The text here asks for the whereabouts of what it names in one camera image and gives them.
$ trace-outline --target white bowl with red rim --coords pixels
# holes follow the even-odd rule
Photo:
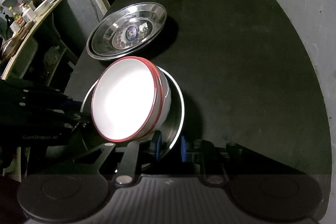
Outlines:
[[[150,61],[128,56],[111,64],[95,86],[91,116],[112,142],[140,139],[158,129],[170,109],[170,88]]]

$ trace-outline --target screw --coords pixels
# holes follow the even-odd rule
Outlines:
[[[224,178],[218,175],[211,175],[207,178],[207,181],[211,184],[221,184],[224,182]]]
[[[128,184],[128,183],[131,183],[133,179],[131,176],[122,175],[122,176],[118,176],[115,180],[119,184]]]
[[[64,127],[65,127],[65,128],[72,128],[72,125],[69,124],[69,123],[65,123],[65,124],[64,124]]]

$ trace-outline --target gray ribbed surface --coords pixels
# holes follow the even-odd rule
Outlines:
[[[142,178],[116,190],[97,214],[77,224],[262,224],[240,211],[224,190],[202,185],[197,178]],[[314,224],[303,220],[295,224]],[[29,220],[26,224],[39,224]]]

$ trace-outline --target black table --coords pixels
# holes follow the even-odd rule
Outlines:
[[[237,142],[309,174],[331,174],[319,82],[276,0],[116,0],[108,14],[143,1],[162,4],[168,19],[137,55],[179,83],[188,140]],[[82,101],[110,63],[84,50],[65,93]]]

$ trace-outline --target stainless steel bowl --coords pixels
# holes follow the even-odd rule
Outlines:
[[[171,91],[171,105],[170,110],[167,116],[167,119],[164,121],[162,126],[159,128],[162,132],[162,151],[160,158],[163,158],[167,153],[173,148],[175,145],[177,139],[180,136],[183,122],[184,122],[184,100],[182,96],[181,89],[175,79],[164,69],[159,68],[162,70],[162,72],[167,77],[170,91]],[[93,88],[97,84],[94,83],[93,86],[90,88],[88,93],[86,94],[84,101],[82,103],[81,112],[90,113],[91,112],[91,101],[92,101],[92,93]],[[94,140],[94,143],[91,145],[89,143],[86,143],[86,146],[88,147],[95,147],[97,145],[100,145],[104,142],[106,142],[105,139],[103,139],[98,133],[96,133],[96,139]],[[152,134],[148,135],[145,139],[151,139]],[[119,147],[127,146],[129,142],[121,142],[117,143]]]
[[[92,32],[88,54],[98,60],[113,60],[131,54],[151,42],[162,30],[166,9],[152,2],[134,4],[108,15]]]

